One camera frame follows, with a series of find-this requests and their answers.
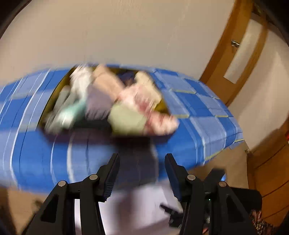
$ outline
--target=light green cloth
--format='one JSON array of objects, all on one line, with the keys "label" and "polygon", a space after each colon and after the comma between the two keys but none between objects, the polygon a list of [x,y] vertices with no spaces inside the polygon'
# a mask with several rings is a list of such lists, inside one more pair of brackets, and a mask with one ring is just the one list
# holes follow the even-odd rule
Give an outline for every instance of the light green cloth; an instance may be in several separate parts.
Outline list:
[{"label": "light green cloth", "polygon": [[108,116],[114,134],[142,135],[147,118],[122,103],[112,106]]}]

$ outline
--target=open box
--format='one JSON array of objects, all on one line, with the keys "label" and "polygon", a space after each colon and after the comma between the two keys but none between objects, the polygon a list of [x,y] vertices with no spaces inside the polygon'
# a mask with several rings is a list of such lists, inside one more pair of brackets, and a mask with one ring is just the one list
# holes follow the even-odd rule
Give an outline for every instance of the open box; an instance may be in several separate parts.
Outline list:
[{"label": "open box", "polygon": [[[97,67],[96,65],[95,66],[91,66],[92,70],[95,70],[96,67]],[[118,68],[118,67],[108,67],[108,68],[115,75],[123,74],[125,72],[133,72],[133,74],[135,76],[136,73],[139,71],[139,70],[135,70],[135,69],[123,69],[123,68]],[[51,97],[49,98],[49,100],[47,102],[47,105],[44,108],[42,116],[41,116],[40,121],[39,121],[39,126],[42,129],[44,129],[44,126],[45,126],[45,118],[48,115],[48,113],[50,113],[53,110],[53,107],[54,107],[54,105],[56,103],[56,100],[57,100],[61,90],[63,89],[64,86],[70,85],[70,75],[75,71],[75,69],[76,69],[76,67],[73,67],[73,68],[71,68],[69,70],[69,72],[61,79],[61,81],[56,86],[55,90],[53,91]],[[168,108],[167,108],[167,105],[166,105],[166,103],[165,103],[163,98],[161,99],[160,103],[156,106],[156,108],[154,110],[158,111],[160,113],[164,113],[164,114],[170,115],[170,113],[168,111]],[[107,125],[109,125],[109,123],[107,122],[107,120],[99,120],[99,124],[98,125],[107,126]],[[78,125],[78,123],[75,123],[73,129],[78,129],[78,128],[95,128],[95,126],[90,126],[89,122],[87,122],[85,125],[82,125],[82,126]],[[135,135],[125,135],[125,136],[124,135],[117,135],[117,137],[127,137],[127,136],[128,137],[136,137]]]}]

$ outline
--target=box of clothes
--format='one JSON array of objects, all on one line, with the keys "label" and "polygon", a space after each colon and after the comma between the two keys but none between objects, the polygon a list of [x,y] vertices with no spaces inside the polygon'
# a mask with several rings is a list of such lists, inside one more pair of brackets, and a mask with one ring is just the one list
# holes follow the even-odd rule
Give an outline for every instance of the box of clothes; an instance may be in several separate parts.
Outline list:
[{"label": "box of clothes", "polygon": [[112,136],[169,136],[179,126],[145,71],[105,65],[72,68],[49,99],[40,124],[47,134],[94,128]]}]

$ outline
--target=peach cloth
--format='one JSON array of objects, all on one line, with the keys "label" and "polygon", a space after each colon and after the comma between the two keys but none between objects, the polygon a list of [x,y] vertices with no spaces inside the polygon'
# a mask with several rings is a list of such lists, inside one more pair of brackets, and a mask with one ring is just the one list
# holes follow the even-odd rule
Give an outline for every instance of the peach cloth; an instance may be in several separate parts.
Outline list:
[{"label": "peach cloth", "polygon": [[93,77],[95,78],[93,85],[101,91],[107,93],[113,102],[125,88],[122,81],[105,65],[98,65],[93,71]]}]

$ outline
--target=purple cloth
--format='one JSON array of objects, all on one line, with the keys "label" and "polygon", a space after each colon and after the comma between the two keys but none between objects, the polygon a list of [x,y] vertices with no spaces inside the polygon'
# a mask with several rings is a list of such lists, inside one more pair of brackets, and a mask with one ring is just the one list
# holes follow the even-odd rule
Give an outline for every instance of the purple cloth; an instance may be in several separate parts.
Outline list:
[{"label": "purple cloth", "polygon": [[110,96],[90,84],[87,87],[85,117],[87,120],[105,119],[111,110],[113,101]]}]

